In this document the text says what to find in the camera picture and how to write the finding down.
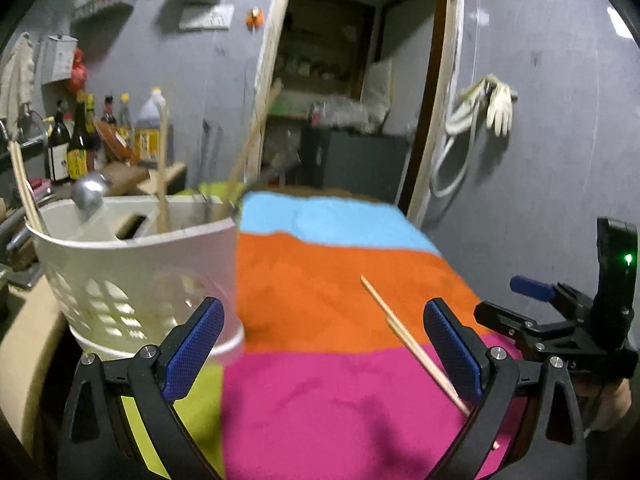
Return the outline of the hanging beige towel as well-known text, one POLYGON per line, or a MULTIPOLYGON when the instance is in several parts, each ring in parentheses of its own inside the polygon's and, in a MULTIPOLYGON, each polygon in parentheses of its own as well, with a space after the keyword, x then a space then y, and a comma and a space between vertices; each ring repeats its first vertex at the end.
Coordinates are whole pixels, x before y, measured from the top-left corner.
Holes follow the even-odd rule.
POLYGON ((32 105, 35 63, 34 46, 29 33, 23 32, 15 41, 1 73, 1 121, 6 138, 17 141, 20 137, 20 119, 32 105))

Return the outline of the dark grey cabinet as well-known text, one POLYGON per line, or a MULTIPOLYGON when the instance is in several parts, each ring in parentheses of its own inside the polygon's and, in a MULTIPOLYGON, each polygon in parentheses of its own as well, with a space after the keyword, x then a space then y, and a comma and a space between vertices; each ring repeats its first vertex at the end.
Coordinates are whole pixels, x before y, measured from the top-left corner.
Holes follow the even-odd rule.
POLYGON ((305 128, 300 135, 298 182, 396 200, 409 143, 403 136, 305 128))

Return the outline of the white plastic utensil holder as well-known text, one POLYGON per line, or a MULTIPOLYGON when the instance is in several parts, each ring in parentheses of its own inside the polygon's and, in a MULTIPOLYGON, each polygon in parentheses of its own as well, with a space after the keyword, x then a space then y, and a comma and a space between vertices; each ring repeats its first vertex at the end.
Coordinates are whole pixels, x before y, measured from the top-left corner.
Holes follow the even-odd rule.
POLYGON ((32 233, 36 254, 82 348, 107 360, 128 358, 160 344, 214 297, 224 306, 224 329, 209 357, 228 365, 241 355, 238 224, 232 216, 202 220, 219 204, 216 197, 168 197, 167 231, 153 196, 107 197, 92 217, 71 200, 42 208, 43 229, 32 233))

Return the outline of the white gloves on wall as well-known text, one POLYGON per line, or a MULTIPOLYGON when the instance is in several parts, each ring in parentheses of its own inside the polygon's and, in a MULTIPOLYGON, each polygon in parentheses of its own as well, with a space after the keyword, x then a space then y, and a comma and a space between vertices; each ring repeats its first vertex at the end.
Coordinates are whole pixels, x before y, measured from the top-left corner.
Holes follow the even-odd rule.
POLYGON ((518 98, 514 91, 494 74, 480 78, 464 89, 457 107, 445 122, 446 133, 455 136, 472 128, 473 117, 486 106, 486 127, 495 136, 507 136, 512 129, 513 102, 518 98))

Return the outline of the wooden cutting board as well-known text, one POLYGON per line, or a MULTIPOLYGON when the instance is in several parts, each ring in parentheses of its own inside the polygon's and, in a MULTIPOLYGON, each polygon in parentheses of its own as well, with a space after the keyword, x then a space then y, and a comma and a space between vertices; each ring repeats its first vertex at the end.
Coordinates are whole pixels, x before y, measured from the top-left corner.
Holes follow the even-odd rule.
MULTIPOLYGON (((158 172, 141 166, 111 162, 102 169, 111 181, 111 196, 155 195, 158 191, 158 172)), ((186 188, 186 164, 175 162, 165 169, 166 194, 174 195, 186 188)))

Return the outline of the large oil jug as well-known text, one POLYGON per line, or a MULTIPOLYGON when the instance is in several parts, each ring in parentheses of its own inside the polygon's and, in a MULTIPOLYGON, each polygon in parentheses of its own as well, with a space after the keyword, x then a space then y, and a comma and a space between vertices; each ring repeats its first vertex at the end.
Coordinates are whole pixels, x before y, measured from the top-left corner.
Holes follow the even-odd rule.
POLYGON ((153 87, 134 121, 134 154, 145 167, 156 168, 160 160, 160 106, 166 100, 160 87, 153 87))

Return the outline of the dark soy sauce bottle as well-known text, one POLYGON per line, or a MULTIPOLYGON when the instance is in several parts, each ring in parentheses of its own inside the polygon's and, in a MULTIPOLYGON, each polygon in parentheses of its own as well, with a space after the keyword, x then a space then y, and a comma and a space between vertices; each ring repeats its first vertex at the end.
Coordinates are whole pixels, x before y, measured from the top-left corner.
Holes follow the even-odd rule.
POLYGON ((79 91, 76 99, 73 134, 66 151, 70 180, 77 181, 90 171, 90 145, 86 128, 85 92, 79 91))

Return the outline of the multicolour striped cloth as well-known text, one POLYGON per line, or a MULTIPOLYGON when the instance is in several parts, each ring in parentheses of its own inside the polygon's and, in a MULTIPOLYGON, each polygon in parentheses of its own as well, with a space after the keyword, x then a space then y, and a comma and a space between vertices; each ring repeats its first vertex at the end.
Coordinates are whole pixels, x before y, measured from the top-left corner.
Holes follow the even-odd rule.
POLYGON ((466 325, 477 296, 393 206, 254 193, 239 236, 242 356, 176 405, 227 479, 422 479, 461 412, 387 327, 425 337, 427 300, 466 325))

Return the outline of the bamboo chopstick paired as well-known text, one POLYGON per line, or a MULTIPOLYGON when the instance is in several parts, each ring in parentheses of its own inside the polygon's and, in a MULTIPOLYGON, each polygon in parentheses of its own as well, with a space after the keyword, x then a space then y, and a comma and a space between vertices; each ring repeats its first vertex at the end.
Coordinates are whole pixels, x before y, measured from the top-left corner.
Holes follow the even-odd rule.
POLYGON ((408 328, 398 318, 395 312, 390 308, 378 291, 373 287, 369 280, 361 275, 360 283, 366 289, 368 294, 372 297, 375 303, 384 312, 387 326, 392 330, 396 337, 402 342, 402 344, 410 351, 413 357, 419 362, 422 368, 431 376, 438 388, 445 393, 445 396, 454 404, 454 406, 462 413, 463 416, 468 417, 471 413, 470 409, 464 404, 460 396, 458 396, 456 389, 450 382, 445 373, 435 364, 435 362, 428 356, 426 351, 416 341, 408 328))
POLYGON ((402 344, 410 351, 413 357, 419 362, 422 368, 431 376, 438 388, 446 394, 447 398, 456 406, 456 408, 465 416, 471 415, 470 409, 465 405, 456 389, 444 374, 444 372, 435 364, 428 356, 426 351, 411 336, 405 325, 393 318, 390 314, 386 315, 386 323, 392 332, 400 339, 402 344))

